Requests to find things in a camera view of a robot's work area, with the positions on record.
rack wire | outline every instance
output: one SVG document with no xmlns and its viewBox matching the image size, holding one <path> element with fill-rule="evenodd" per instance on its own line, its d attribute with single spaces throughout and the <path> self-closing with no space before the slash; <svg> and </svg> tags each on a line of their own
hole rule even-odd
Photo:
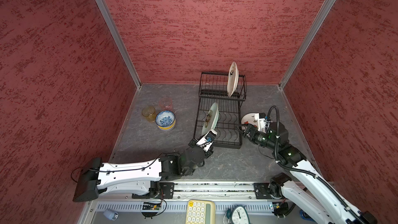
<svg viewBox="0 0 398 224">
<path fill-rule="evenodd" d="M 242 136 L 235 129 L 235 125 L 240 124 L 240 107 L 246 100 L 246 78 L 244 75 L 239 75 L 238 86 L 231 97 L 228 97 L 226 90 L 227 82 L 228 73 L 202 72 L 193 137 L 196 139 L 201 137 L 207 112 L 212 104 L 217 102 L 219 116 L 215 128 L 217 136 L 213 146 L 240 149 Z"/>
</svg>

calculator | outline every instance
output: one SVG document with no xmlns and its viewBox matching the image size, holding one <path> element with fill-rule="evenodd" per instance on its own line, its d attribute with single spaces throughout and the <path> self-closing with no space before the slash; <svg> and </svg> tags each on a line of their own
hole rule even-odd
<svg viewBox="0 0 398 224">
<path fill-rule="evenodd" d="M 211 201 L 190 200 L 188 202 L 186 224 L 215 224 L 216 204 Z"/>
</svg>

transparent cup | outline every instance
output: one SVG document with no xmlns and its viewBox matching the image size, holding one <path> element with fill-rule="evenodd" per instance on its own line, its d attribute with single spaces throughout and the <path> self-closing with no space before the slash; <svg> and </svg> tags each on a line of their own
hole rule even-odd
<svg viewBox="0 0 398 224">
<path fill-rule="evenodd" d="M 148 122 L 155 122 L 156 110 L 153 106 L 144 107 L 141 114 L 146 118 Z"/>
<path fill-rule="evenodd" d="M 162 111 L 172 111 L 173 112 L 173 101 L 169 97 L 163 97 L 159 101 L 159 107 L 162 109 Z"/>
</svg>

stacked bowls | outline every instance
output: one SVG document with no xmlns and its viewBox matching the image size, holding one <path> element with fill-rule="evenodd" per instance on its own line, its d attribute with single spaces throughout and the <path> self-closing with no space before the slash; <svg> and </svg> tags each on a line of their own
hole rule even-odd
<svg viewBox="0 0 398 224">
<path fill-rule="evenodd" d="M 163 131 L 170 131 L 176 125 L 176 117 L 172 111 L 162 111 L 156 115 L 156 125 Z"/>
</svg>

green alarm clock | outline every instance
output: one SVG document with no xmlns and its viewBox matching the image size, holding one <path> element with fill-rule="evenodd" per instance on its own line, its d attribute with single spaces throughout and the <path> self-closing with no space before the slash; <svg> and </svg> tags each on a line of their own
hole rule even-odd
<svg viewBox="0 0 398 224">
<path fill-rule="evenodd" d="M 235 207 L 232 211 L 228 209 L 226 217 L 230 224 L 250 224 L 249 215 L 242 205 Z"/>
</svg>

